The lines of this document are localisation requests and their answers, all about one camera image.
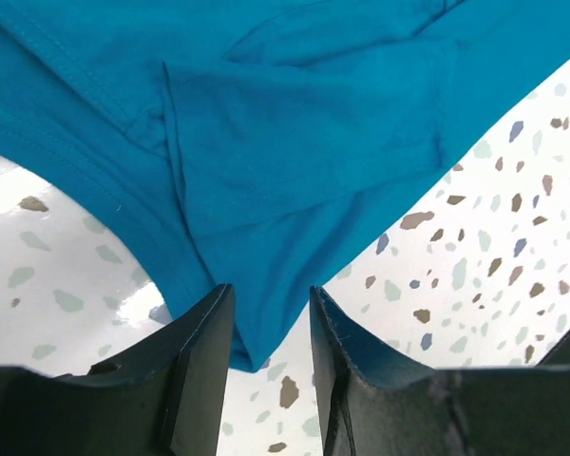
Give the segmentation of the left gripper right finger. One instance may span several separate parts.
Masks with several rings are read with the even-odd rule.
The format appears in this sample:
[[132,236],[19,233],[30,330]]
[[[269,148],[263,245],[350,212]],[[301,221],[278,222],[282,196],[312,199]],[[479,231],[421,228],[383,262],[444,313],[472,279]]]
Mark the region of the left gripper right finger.
[[570,455],[570,331],[535,367],[436,370],[310,290],[326,455]]

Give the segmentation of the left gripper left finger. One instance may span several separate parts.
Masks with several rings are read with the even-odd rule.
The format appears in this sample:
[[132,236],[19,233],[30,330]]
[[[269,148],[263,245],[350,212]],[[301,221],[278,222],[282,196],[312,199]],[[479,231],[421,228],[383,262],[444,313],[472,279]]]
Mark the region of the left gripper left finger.
[[234,307],[219,285],[85,375],[0,366],[0,455],[216,454]]

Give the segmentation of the blue t shirt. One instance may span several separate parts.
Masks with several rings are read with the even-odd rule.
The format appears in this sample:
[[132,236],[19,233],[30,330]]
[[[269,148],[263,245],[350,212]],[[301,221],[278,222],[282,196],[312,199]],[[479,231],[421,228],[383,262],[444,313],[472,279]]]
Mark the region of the blue t shirt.
[[0,1],[0,155],[258,371],[312,285],[570,58],[570,1]]

